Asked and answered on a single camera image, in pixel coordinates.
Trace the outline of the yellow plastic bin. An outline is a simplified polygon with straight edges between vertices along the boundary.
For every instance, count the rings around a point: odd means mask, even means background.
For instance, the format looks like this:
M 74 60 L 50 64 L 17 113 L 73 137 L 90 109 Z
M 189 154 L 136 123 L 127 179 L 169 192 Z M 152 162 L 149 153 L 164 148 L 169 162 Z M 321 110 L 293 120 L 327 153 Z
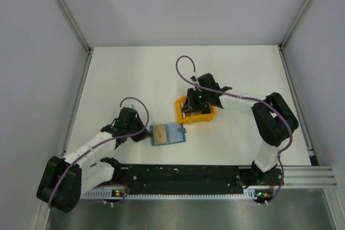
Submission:
M 180 97 L 175 102 L 175 110 L 176 110 L 176 117 L 177 123 L 179 124 L 193 124 L 198 122 L 210 122 L 213 118 L 217 115 L 216 107 L 209 105 L 209 113 L 203 114 L 201 111 L 197 112 L 190 112 L 190 113 L 183 113 L 182 107 L 185 101 L 187 100 L 186 96 Z

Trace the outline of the gold credit card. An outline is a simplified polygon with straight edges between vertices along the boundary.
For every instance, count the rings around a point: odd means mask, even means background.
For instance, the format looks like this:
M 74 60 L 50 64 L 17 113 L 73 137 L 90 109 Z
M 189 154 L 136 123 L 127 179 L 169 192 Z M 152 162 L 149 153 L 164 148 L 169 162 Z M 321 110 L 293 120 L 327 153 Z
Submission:
M 166 144 L 167 143 L 167 133 L 165 125 L 156 125 L 153 127 L 154 130 L 154 140 L 156 144 Z

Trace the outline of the blue leather card holder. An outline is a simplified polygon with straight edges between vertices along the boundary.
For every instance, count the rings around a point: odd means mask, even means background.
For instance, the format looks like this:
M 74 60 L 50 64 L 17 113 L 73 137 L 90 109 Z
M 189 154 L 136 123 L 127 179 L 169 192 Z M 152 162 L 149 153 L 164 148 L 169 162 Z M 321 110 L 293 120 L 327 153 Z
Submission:
M 155 143 L 153 127 L 156 125 L 165 125 L 166 133 L 167 133 L 167 143 L 166 144 L 156 144 Z M 185 137 L 186 129 L 183 126 L 183 124 L 173 122 L 173 123 L 156 124 L 156 125 L 150 126 L 150 132 L 152 134 L 152 137 L 151 137 L 151 145 L 152 146 L 171 145 L 171 144 L 186 142 L 186 137 Z

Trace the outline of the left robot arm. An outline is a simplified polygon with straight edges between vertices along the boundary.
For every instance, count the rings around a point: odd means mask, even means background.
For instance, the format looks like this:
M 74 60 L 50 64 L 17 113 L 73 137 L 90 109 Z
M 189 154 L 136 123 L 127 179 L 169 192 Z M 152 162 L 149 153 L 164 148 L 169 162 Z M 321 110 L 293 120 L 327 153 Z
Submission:
M 49 208 L 68 213 L 86 192 L 105 182 L 118 184 L 122 180 L 121 164 L 107 154 L 127 139 L 139 142 L 149 138 L 147 126 L 148 122 L 142 122 L 135 109 L 122 108 L 112 123 L 102 127 L 81 148 L 47 161 L 36 197 Z

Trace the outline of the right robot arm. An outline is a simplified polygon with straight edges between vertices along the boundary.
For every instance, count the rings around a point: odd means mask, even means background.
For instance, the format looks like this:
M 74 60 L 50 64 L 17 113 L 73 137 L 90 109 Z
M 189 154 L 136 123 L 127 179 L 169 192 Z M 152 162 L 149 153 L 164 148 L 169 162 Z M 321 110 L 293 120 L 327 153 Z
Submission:
M 293 133 L 299 123 L 279 93 L 259 99 L 232 93 L 231 87 L 221 88 L 212 74 L 199 77 L 194 72 L 190 80 L 181 77 L 193 87 L 188 89 L 187 104 L 190 111 L 198 111 L 210 104 L 220 109 L 235 110 L 252 116 L 262 139 L 260 149 L 251 164 L 251 182 L 259 185 L 271 179 L 272 171 L 282 165 L 281 154 L 292 145 Z

